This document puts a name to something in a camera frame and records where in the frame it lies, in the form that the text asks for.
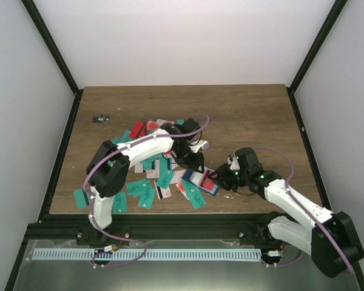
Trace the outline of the blue card holder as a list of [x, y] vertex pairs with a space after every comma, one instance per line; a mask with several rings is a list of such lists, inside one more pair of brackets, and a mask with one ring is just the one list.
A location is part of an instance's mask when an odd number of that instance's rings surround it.
[[182, 180], [195, 185], [200, 190], [211, 196], [216, 196], [220, 187], [216, 185], [211, 179], [209, 179], [209, 175], [212, 172], [213, 170], [207, 167], [205, 167], [203, 173], [195, 172], [193, 170], [186, 170], [182, 176]]

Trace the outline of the red card black stripe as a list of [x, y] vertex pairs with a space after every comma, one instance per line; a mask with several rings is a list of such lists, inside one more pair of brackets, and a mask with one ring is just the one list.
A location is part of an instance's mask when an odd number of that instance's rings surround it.
[[215, 187], [214, 182], [209, 178], [209, 175], [212, 173], [212, 170], [206, 170], [201, 181], [200, 181], [200, 187], [212, 191], [212, 189]]

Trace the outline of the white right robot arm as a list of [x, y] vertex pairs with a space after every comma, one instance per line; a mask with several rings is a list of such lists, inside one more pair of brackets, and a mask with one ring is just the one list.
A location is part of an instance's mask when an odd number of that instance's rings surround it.
[[345, 212], [319, 206], [301, 195], [273, 170], [265, 170], [254, 149], [245, 147], [229, 155], [209, 178], [219, 187], [236, 192], [242, 187], [279, 206], [278, 216], [257, 229], [258, 239], [272, 244], [276, 239], [290, 243], [309, 255], [325, 276], [352, 273], [364, 258], [364, 249], [351, 217]]

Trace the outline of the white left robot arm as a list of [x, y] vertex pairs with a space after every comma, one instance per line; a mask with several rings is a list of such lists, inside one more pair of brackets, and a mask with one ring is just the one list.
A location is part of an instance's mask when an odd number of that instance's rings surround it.
[[171, 151], [180, 167], [203, 172], [204, 156], [200, 146], [190, 144], [208, 125], [210, 118], [199, 125], [192, 118], [182, 125], [164, 124], [152, 133], [129, 142], [103, 142], [86, 169], [83, 190], [90, 195], [90, 237], [99, 245], [112, 237], [112, 206], [115, 195], [126, 183], [129, 170], [154, 155]]

